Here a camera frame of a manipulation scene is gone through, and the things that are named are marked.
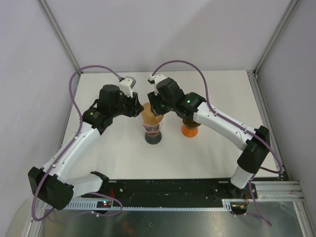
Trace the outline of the dark green dripper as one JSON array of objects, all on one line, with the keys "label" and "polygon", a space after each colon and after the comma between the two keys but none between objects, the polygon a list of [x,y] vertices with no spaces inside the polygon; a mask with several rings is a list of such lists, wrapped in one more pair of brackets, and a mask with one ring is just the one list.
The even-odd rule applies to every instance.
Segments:
[{"label": "dark green dripper", "polygon": [[195,122],[192,119],[183,119],[183,124],[188,128],[188,129],[195,129],[199,127],[201,124],[198,122]]}]

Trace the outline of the orange glass carafe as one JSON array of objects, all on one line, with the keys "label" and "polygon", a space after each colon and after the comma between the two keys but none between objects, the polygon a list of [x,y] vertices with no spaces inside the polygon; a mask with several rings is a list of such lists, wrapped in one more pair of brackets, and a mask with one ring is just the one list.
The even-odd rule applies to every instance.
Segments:
[{"label": "orange glass carafe", "polygon": [[193,138],[198,134],[198,127],[188,127],[184,124],[181,131],[185,137]]}]

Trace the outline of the clear glass dripper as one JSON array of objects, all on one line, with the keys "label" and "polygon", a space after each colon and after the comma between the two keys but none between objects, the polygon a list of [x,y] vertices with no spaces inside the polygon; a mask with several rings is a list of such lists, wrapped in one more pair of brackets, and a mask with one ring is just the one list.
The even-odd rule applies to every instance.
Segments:
[{"label": "clear glass dripper", "polygon": [[164,118],[164,116],[158,116],[158,122],[155,123],[154,125],[150,125],[150,124],[146,123],[142,116],[140,116],[140,121],[141,121],[142,127],[144,128],[144,130],[147,134],[156,134],[156,133],[160,132],[160,129],[162,127],[162,119],[163,118]]}]

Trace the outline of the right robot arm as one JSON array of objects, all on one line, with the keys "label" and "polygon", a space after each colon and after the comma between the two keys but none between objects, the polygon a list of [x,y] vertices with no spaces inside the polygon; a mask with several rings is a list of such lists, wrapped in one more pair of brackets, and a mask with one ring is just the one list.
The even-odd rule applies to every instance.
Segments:
[{"label": "right robot arm", "polygon": [[194,92],[185,94],[175,80],[162,74],[151,76],[148,82],[155,87],[153,92],[148,93],[155,116],[174,112],[183,121],[195,122],[214,130],[242,151],[228,185],[231,197],[241,197],[247,183],[259,171],[269,153],[269,130],[264,126],[253,128],[241,124],[210,107],[202,96]]}]

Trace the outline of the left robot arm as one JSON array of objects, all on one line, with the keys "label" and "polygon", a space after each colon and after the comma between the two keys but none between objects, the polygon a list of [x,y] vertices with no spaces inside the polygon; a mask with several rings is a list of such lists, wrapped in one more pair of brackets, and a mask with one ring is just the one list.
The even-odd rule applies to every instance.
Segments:
[{"label": "left robot arm", "polygon": [[137,117],[143,111],[138,94],[132,89],[125,81],[102,87],[98,99],[83,113],[78,131],[67,144],[41,168],[30,169],[28,178],[35,197],[62,210],[78,196],[94,193],[102,198],[108,194],[108,177],[97,171],[73,179],[69,175],[84,151],[103,134],[115,117]]}]

